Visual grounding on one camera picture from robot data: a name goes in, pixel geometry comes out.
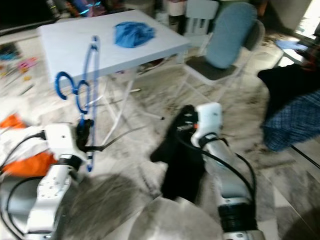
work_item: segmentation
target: chair seat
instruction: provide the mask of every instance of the chair seat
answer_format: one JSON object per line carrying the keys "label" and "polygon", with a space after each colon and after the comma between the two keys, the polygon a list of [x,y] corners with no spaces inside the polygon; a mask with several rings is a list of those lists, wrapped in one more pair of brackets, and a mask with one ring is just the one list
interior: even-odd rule
{"label": "chair seat", "polygon": [[226,69],[214,67],[206,61],[204,56],[193,57],[185,64],[212,81],[228,77],[232,75],[237,69],[237,67],[234,65],[231,65]]}

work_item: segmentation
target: white cloth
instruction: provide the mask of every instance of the white cloth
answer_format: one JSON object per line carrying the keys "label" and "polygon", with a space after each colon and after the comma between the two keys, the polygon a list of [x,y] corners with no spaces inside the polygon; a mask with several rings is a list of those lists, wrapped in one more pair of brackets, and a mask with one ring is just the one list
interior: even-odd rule
{"label": "white cloth", "polygon": [[[26,137],[39,133],[43,128],[30,126],[23,129],[0,129],[0,165],[3,164],[9,152]],[[21,161],[48,150],[47,141],[31,138],[22,143],[11,155],[6,164]]]}

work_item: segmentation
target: chair backrest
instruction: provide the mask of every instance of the chair backrest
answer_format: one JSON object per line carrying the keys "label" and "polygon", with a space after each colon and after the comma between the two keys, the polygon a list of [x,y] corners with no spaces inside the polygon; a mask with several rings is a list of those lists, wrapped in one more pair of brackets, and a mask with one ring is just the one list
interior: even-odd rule
{"label": "chair backrest", "polygon": [[261,42],[265,36],[265,26],[257,20],[246,37],[243,43],[243,47],[248,49],[250,52],[256,50],[261,45]]}
{"label": "chair backrest", "polygon": [[217,13],[219,3],[213,0],[188,0],[186,3],[187,24],[185,34],[206,35],[211,19]]}
{"label": "chair backrest", "polygon": [[257,10],[249,3],[237,2],[226,7],[215,21],[206,49],[208,63],[220,69],[232,65],[256,20]]}

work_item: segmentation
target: plaid shirt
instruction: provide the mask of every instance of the plaid shirt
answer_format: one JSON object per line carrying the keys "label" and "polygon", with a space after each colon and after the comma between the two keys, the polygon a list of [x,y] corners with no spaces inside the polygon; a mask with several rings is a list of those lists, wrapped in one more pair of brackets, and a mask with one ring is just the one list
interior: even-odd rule
{"label": "plaid shirt", "polygon": [[276,152],[320,135],[320,90],[297,97],[262,128],[264,144]]}

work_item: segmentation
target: orange cloth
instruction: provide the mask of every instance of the orange cloth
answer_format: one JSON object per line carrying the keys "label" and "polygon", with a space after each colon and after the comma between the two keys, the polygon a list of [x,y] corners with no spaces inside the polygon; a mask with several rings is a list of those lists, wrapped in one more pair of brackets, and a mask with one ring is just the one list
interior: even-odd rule
{"label": "orange cloth", "polygon": [[25,129],[27,126],[19,119],[16,114],[8,116],[4,121],[0,122],[0,128]]}
{"label": "orange cloth", "polygon": [[49,167],[56,162],[53,154],[41,152],[25,160],[9,163],[3,171],[18,177],[41,177],[45,176]]}
{"label": "orange cloth", "polygon": [[[24,129],[26,125],[16,114],[12,114],[3,122],[0,122],[0,128],[8,127]],[[3,171],[18,177],[41,177],[45,176],[50,166],[55,163],[57,161],[54,159],[53,154],[41,152],[27,159],[9,163],[3,168]]]}

